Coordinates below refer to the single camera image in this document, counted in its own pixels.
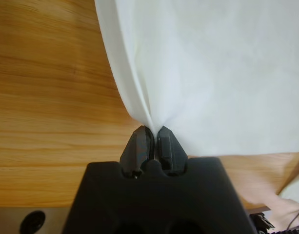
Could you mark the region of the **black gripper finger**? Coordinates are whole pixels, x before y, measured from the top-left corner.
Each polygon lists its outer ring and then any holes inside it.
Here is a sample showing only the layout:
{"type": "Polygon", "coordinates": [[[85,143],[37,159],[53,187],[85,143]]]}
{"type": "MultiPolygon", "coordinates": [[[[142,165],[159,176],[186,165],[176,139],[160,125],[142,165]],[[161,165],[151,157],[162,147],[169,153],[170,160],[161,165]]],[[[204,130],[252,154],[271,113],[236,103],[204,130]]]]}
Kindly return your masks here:
{"type": "Polygon", "coordinates": [[[123,171],[145,171],[148,161],[154,159],[154,136],[142,125],[131,135],[121,157],[123,171]]]}
{"type": "Polygon", "coordinates": [[[163,126],[157,134],[157,158],[167,175],[182,175],[186,170],[187,154],[173,132],[163,126]]]}

